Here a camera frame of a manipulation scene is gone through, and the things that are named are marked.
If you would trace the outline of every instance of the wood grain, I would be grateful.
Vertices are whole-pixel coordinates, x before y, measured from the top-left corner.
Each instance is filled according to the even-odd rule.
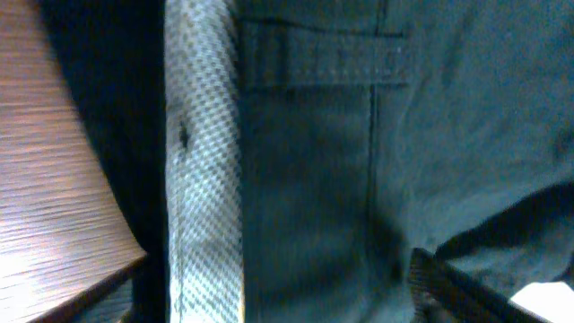
[[[0,320],[27,322],[144,257],[75,114],[39,16],[0,6]]]

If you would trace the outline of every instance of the denim fabric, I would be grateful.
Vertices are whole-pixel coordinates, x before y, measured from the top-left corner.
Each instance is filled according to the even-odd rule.
[[[352,4],[245,2],[248,321],[407,322],[413,247],[508,297],[561,276],[574,251],[574,4]],[[370,77],[393,41],[414,54],[412,77]],[[320,77],[321,64],[364,77]]]

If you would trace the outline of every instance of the black strap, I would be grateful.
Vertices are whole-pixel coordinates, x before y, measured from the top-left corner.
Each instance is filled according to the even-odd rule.
[[[479,285],[424,249],[413,250],[408,281],[416,322],[549,323],[512,305],[504,296]]]

